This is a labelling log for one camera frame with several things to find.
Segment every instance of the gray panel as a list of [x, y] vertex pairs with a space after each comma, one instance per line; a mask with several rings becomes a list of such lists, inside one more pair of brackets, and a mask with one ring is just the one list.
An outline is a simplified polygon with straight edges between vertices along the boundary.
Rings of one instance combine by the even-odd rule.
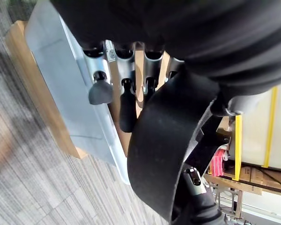
[[59, 14], [48, 0], [36, 4], [25, 28], [25, 37], [32, 52], [60, 39], [67, 39]]
[[92, 156], [95, 156], [105, 162], [115, 165], [109, 146], [104, 139], [96, 139], [85, 136], [71, 136], [73, 144], [87, 151]]
[[89, 104], [86, 86], [67, 45], [60, 40], [34, 51], [34, 57], [70, 135], [102, 138], [94, 106]]

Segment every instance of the black strap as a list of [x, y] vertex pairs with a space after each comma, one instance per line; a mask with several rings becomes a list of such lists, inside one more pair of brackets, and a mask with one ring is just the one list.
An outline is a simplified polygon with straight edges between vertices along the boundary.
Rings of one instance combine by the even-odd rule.
[[218, 91], [216, 83], [183, 69], [152, 96], [135, 125], [128, 152], [131, 186], [168, 221], [190, 139]]

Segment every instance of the striped carpet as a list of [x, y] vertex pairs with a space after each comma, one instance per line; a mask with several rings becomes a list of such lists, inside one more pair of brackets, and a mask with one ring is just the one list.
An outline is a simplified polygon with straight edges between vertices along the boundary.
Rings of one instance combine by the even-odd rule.
[[167, 224], [121, 182], [116, 168], [58, 149], [4, 44], [36, 0], [0, 0], [0, 225]]

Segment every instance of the yellow strap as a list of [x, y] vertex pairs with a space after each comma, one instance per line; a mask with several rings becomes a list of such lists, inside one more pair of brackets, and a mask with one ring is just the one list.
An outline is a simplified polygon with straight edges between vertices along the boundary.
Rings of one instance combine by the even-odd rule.
[[235, 117], [235, 178], [239, 181], [240, 168], [242, 165], [242, 139], [243, 139], [243, 118], [241, 115]]
[[264, 164], [263, 164], [263, 167], [265, 167], [265, 168], [268, 168], [269, 162], [270, 162], [270, 154], [271, 154], [271, 149], [272, 149], [272, 140], [273, 140], [277, 96], [278, 96], [278, 88], [274, 87], [272, 89], [270, 117], [269, 117], [269, 122], [268, 122], [268, 129], [267, 129], [266, 156], [265, 156]]

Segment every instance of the pink object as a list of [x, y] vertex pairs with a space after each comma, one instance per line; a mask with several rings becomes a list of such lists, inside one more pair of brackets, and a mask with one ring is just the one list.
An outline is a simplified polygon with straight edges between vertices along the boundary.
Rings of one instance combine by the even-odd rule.
[[224, 171], [222, 167], [223, 163], [223, 155], [225, 153], [225, 149], [219, 149], [216, 151], [215, 155], [211, 160], [211, 174], [215, 177], [223, 176]]

